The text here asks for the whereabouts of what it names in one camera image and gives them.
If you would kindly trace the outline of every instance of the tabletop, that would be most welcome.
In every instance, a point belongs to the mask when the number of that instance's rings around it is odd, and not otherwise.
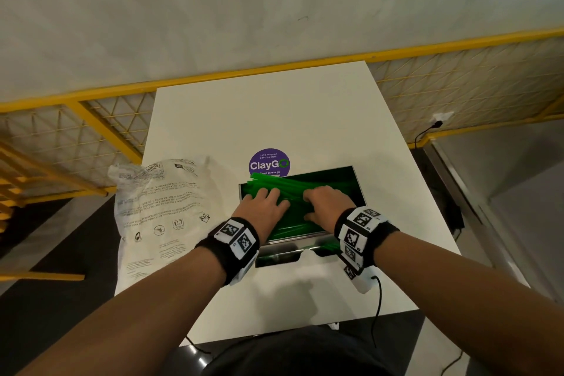
[[[262,149],[284,152],[289,175],[352,165],[370,207],[402,231],[459,253],[365,62],[157,90],[143,165],[208,156],[226,215]],[[380,274],[381,314],[417,309]],[[374,315],[377,305],[378,289],[359,293],[336,256],[305,251],[295,263],[251,268],[222,288],[189,336],[203,343],[334,323]]]

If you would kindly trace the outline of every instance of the white plastic bag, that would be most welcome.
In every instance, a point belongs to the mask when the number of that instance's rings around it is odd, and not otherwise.
[[[209,198],[213,184],[203,158],[116,165],[108,175],[117,184],[121,235],[115,294],[192,250],[224,220]]]

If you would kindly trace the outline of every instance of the wristband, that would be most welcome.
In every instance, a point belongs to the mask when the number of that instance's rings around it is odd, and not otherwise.
[[[387,218],[367,206],[346,209],[335,223],[335,237],[342,251],[340,258],[360,275],[363,268],[376,266],[374,250],[398,230]],[[349,277],[350,269],[345,271]]]
[[[260,246],[253,225],[241,217],[231,217],[194,248],[206,247],[214,253],[226,274],[224,285],[233,285],[243,279],[257,258]]]

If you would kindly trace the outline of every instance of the round sticker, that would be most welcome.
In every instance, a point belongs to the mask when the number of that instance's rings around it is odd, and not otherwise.
[[[270,176],[286,177],[290,172],[290,159],[278,149],[263,149],[249,161],[249,172],[260,172]]]

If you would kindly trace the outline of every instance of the person's left hand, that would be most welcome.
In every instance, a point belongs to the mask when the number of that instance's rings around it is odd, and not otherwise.
[[[232,215],[232,217],[242,217],[253,225],[261,245],[266,242],[276,223],[290,208],[290,202],[287,200],[276,205],[279,196],[279,189],[274,188],[268,193],[263,187],[258,190],[254,199],[251,195],[245,196]]]

